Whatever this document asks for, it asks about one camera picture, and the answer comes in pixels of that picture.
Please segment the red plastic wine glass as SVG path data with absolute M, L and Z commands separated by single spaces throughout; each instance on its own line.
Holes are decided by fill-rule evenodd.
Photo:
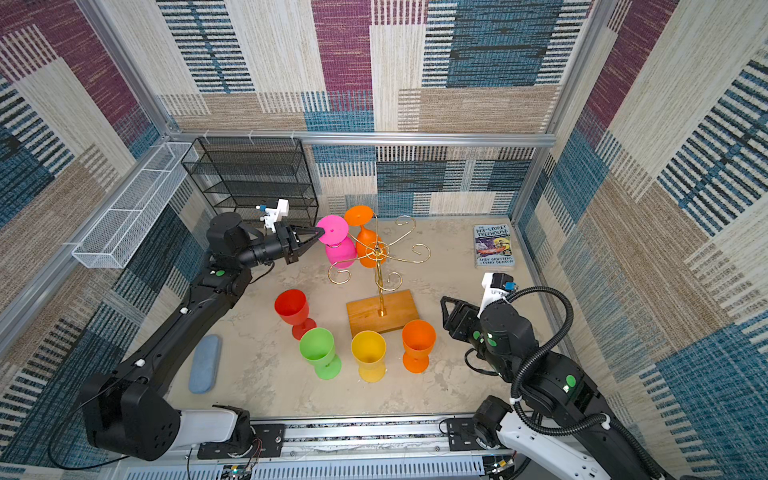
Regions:
M 300 340 L 317 323 L 309 316 L 310 308 L 304 292 L 291 289 L 282 292 L 274 302 L 278 316 L 292 327 L 292 336 Z

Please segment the yellow plastic wine glass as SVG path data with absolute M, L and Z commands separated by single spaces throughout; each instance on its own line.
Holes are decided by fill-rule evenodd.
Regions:
M 386 340 L 375 331 L 361 331 L 351 342 L 351 351 L 358 364 L 358 373 L 368 383 L 380 381 L 386 374 Z

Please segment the green plastic wine glass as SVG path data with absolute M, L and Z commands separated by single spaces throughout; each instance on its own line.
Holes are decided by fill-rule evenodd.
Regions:
M 299 341 L 299 352 L 322 380 L 331 380 L 341 372 L 334 336 L 325 328 L 316 327 L 305 333 Z

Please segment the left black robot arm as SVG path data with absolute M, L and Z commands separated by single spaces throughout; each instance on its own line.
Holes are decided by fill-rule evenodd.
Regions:
M 91 375 L 81 387 L 78 400 L 91 446 L 153 461 L 190 443 L 194 429 L 200 429 L 204 443 L 250 445 L 247 411 L 215 407 L 213 413 L 223 419 L 208 429 L 203 417 L 175 409 L 164 396 L 200 340 L 240 300 L 252 282 L 252 268 L 294 263 L 324 233 L 321 227 L 284 221 L 274 228 L 264 235 L 235 212 L 211 220 L 201 271 L 179 306 L 128 359 L 108 374 Z

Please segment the orange back wine glass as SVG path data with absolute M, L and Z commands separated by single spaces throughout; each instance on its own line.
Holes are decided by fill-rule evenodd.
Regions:
M 350 227 L 360 228 L 355 240 L 357 258 L 363 267 L 369 269 L 377 266 L 378 256 L 374 252 L 374 247 L 376 242 L 380 240 L 380 237 L 373 230 L 366 227 L 374 216 L 373 209 L 366 205 L 354 206 L 344 215 L 344 219 Z

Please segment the orange front wine glass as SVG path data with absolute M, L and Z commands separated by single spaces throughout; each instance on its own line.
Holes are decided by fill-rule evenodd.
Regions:
M 423 320 L 408 322 L 402 330 L 403 365 L 411 373 L 423 373 L 429 366 L 429 354 L 436 342 L 434 327 Z

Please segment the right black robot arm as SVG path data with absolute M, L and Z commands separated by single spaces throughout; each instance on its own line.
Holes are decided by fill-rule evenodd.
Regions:
M 468 343 L 509 384 L 506 400 L 488 396 L 474 416 L 486 448 L 515 450 L 559 479 L 668 479 L 668 473 L 611 410 L 596 383 L 571 358 L 555 352 L 574 319 L 560 291 L 533 286 L 511 292 L 488 288 L 483 307 L 444 296 L 443 327 Z M 530 321 L 514 307 L 532 294 L 564 307 L 560 329 L 538 343 Z

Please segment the pink plastic wine glass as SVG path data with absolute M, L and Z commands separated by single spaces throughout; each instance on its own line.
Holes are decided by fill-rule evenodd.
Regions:
M 349 237 L 347 221 L 338 215 L 327 215 L 318 223 L 324 230 L 319 241 L 324 245 L 330 264 L 338 269 L 351 266 L 357 259 L 354 241 Z

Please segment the orange wine glass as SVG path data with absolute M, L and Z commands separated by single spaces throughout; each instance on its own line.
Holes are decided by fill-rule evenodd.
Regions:
M 429 354 L 436 342 L 434 327 L 423 320 L 408 322 L 402 330 L 403 365 L 411 373 L 423 373 L 429 366 Z
M 357 258 L 363 267 L 369 269 L 377 266 L 378 256 L 374 252 L 374 247 L 376 242 L 380 240 L 380 237 L 373 230 L 366 227 L 374 216 L 373 209 L 366 205 L 354 206 L 344 215 L 344 219 L 350 227 L 360 228 L 355 240 Z

